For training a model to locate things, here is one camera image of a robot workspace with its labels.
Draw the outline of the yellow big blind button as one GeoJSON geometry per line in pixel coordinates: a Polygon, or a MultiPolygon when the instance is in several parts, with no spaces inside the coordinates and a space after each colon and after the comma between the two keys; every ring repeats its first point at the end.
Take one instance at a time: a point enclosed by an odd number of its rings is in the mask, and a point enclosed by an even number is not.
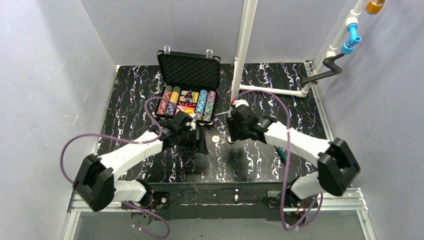
{"type": "Polygon", "coordinates": [[[185,112],[185,113],[187,113],[187,114],[189,114],[189,115],[191,115],[191,114],[194,114],[194,113],[195,113],[192,109],[187,109],[187,110],[185,110],[184,112],[185,112]]]}

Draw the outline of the red playing card deck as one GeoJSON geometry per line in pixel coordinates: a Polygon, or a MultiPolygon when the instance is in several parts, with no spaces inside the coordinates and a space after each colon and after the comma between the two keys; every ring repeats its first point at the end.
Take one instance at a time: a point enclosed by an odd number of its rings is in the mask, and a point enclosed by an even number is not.
{"type": "Polygon", "coordinates": [[[178,106],[176,107],[176,112],[175,112],[175,113],[178,113],[178,112],[181,112],[181,111],[185,113],[185,110],[187,110],[187,109],[191,109],[191,110],[193,110],[193,111],[194,111],[194,113],[195,113],[195,110],[196,110],[196,108],[195,108],[195,107],[193,107],[193,106],[178,105],[178,106]]]}

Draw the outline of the white one poker chip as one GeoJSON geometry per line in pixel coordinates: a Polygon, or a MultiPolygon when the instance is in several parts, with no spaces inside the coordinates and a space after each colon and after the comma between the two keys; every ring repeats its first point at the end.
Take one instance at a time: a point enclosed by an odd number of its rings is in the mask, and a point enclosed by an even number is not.
{"type": "Polygon", "coordinates": [[[211,140],[213,143],[218,143],[220,141],[220,137],[218,135],[214,135],[212,136],[211,140]]]}

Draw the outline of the triangular all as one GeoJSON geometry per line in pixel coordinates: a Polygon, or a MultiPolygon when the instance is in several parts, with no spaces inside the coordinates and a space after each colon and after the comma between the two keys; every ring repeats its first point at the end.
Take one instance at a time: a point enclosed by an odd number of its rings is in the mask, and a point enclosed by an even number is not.
{"type": "Polygon", "coordinates": [[[192,90],[182,91],[181,92],[181,98],[184,99],[185,101],[186,100],[189,100],[189,101],[193,100],[194,99],[193,91],[192,90]]]}

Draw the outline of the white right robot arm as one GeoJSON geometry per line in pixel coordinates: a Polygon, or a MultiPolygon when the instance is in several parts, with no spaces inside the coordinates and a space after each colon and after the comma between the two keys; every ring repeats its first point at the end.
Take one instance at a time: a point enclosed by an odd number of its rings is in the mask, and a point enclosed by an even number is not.
{"type": "Polygon", "coordinates": [[[287,128],[273,117],[258,118],[245,100],[233,101],[226,122],[230,143],[259,141],[283,148],[287,154],[295,154],[317,167],[316,172],[298,177],[286,187],[281,197],[287,206],[320,193],[340,197],[361,171],[345,140],[312,137],[287,128]]]}

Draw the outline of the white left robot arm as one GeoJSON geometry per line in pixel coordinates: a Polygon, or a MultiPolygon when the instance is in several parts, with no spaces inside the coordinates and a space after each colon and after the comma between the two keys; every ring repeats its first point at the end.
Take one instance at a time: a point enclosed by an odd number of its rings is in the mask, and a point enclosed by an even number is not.
{"type": "Polygon", "coordinates": [[[206,130],[179,111],[173,118],[155,124],[134,141],[103,155],[86,156],[73,182],[73,189],[94,212],[111,203],[132,202],[149,208],[154,190],[143,180],[121,180],[120,177],[138,163],[173,148],[184,153],[209,153],[206,130]]]}

